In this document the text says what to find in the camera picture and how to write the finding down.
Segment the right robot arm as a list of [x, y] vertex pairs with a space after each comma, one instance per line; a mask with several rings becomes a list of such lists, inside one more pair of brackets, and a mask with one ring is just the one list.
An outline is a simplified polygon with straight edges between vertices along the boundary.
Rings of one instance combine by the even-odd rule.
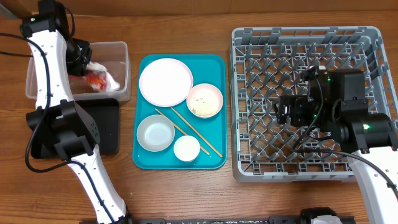
[[305, 132], [296, 140], [295, 153], [329, 154], [329, 149], [298, 146], [315, 128], [329, 132], [347, 157], [361, 190], [370, 223], [397, 223], [397, 131], [384, 113], [371, 114], [365, 74], [357, 69], [309, 67], [300, 74], [308, 84], [305, 95], [280, 96], [273, 105], [277, 122]]

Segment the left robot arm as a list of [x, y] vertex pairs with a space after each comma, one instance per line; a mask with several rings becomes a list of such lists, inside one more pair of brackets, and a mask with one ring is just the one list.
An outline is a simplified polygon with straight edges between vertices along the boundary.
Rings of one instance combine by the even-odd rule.
[[65, 6], [39, 1], [38, 14], [20, 26], [35, 62], [36, 110], [26, 115], [33, 131], [25, 152], [45, 148], [62, 163], [42, 172], [68, 166], [76, 174], [96, 213], [97, 223], [132, 223], [124, 200], [113, 187], [100, 156], [100, 132], [95, 120], [74, 100], [69, 75], [82, 76], [90, 62], [90, 43], [73, 38]]

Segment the white napkin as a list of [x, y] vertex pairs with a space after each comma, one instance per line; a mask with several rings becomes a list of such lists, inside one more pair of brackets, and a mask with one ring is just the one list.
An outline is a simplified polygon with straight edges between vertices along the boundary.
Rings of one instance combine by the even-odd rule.
[[105, 92], [113, 92], [113, 91], [118, 91], [120, 89], [120, 84], [112, 77], [112, 75], [108, 72], [108, 69], [104, 65], [97, 62], [90, 62], [86, 66], [86, 73], [88, 71], [105, 73], [106, 81], [108, 83]]

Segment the large pink plate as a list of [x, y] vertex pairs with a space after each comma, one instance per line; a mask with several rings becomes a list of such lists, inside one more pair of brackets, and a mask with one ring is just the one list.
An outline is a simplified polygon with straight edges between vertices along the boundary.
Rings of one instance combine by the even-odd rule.
[[183, 102], [192, 87], [191, 70], [174, 58], [154, 60], [139, 77], [141, 95], [150, 104], [159, 107], [171, 107]]

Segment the grey bowl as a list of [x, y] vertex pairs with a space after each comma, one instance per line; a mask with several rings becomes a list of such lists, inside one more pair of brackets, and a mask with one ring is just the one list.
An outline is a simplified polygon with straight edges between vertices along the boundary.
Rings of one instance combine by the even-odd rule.
[[160, 152], [167, 149], [175, 137], [173, 122], [165, 116], [155, 114], [143, 119], [136, 132], [136, 138], [141, 147], [150, 152]]

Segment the white cup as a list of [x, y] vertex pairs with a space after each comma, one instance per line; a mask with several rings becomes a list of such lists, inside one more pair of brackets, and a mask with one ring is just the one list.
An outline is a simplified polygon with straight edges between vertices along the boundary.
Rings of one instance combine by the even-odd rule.
[[181, 136], [174, 144], [174, 154], [182, 162], [193, 162], [200, 151], [200, 143], [193, 136]]

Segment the red snack wrapper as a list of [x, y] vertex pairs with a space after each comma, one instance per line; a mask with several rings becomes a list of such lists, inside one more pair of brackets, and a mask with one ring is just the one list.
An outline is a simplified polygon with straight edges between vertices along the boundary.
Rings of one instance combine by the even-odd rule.
[[85, 80], [86, 84], [96, 91], [105, 91], [107, 88], [108, 83], [104, 72], [88, 71]]

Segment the pink bowl with rice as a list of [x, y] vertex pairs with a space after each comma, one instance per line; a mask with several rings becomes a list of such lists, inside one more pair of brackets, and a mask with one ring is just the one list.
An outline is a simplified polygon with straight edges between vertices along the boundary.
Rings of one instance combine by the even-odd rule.
[[186, 98], [187, 107], [198, 118], [211, 118], [218, 114], [224, 103], [221, 91], [209, 83], [195, 85]]

